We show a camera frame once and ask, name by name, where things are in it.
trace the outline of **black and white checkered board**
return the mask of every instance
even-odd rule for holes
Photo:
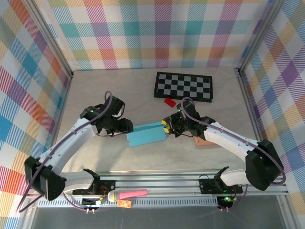
[[[211,76],[157,72],[155,98],[183,99],[211,103],[213,82]]]

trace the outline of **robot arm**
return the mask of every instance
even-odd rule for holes
[[[258,142],[248,139],[224,128],[209,117],[200,117],[194,104],[189,100],[183,100],[183,109],[182,104],[178,104],[177,109],[177,113],[163,119],[163,124],[166,125],[164,127],[166,133],[179,137],[184,131],[190,131],[193,136],[214,142],[231,151],[245,162],[246,170],[239,169],[224,173],[228,168],[225,167],[214,177],[215,186],[220,192],[237,184],[251,184],[264,191],[280,175],[280,169],[270,160],[269,156],[281,168],[284,167],[270,141]]]
[[[109,102],[108,98],[105,104],[86,108],[73,128],[60,141],[41,154],[39,158],[35,159],[30,156],[25,161],[26,179],[30,182],[38,168],[47,159],[38,176],[34,179],[32,186],[37,192],[44,195],[47,200],[54,200],[63,191],[94,189],[94,181],[99,180],[99,177],[91,170],[84,169],[78,173],[61,172],[69,159],[85,142],[100,133],[102,129],[105,129],[109,136],[133,131],[133,125],[130,120],[125,118],[119,119],[123,114],[125,104],[114,96],[104,115],[86,125],[91,120],[100,116]],[[57,148],[56,151],[50,157],[50,152],[55,148]]]

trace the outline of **pink object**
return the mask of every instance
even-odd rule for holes
[[[119,191],[119,199],[125,199],[129,197],[137,197],[137,196],[142,196],[146,195],[147,190],[142,189],[142,190],[133,190],[133,191]]]

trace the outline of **plaid wall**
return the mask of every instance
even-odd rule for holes
[[[285,1],[246,80],[260,128],[280,155],[305,227],[305,0]]]
[[[237,66],[268,0],[48,0],[58,27],[36,2],[88,70]]]
[[[0,0],[0,229],[17,226],[23,163],[50,146],[67,82],[21,0]]]
[[[249,41],[248,41],[248,43],[247,43],[247,45],[246,45],[246,47],[244,49],[242,57],[240,58],[240,60],[238,62],[238,67],[241,67],[242,63],[244,62],[244,59],[247,56],[247,54],[248,54],[248,52],[250,50],[250,47],[253,45],[253,43],[254,43],[254,41],[255,41],[255,39],[257,37],[257,33],[260,31],[261,26],[263,25],[263,22],[266,19],[267,15],[268,15],[268,13],[270,11],[270,8],[271,8],[271,6],[273,4],[273,2],[274,2],[274,0],[268,0],[266,6],[264,8],[264,11],[261,14],[261,16],[260,16],[260,18],[259,18],[259,20],[258,20],[258,22],[257,22],[257,24],[256,24],[256,26],[255,26],[255,28],[254,28],[254,30],[252,32],[252,34],[251,34],[251,37],[250,37],[250,39],[249,39]]]

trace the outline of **blue sponge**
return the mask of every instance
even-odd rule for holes
[[[164,125],[161,122],[135,126],[133,132],[127,134],[129,146],[165,140],[166,133],[163,128]]]

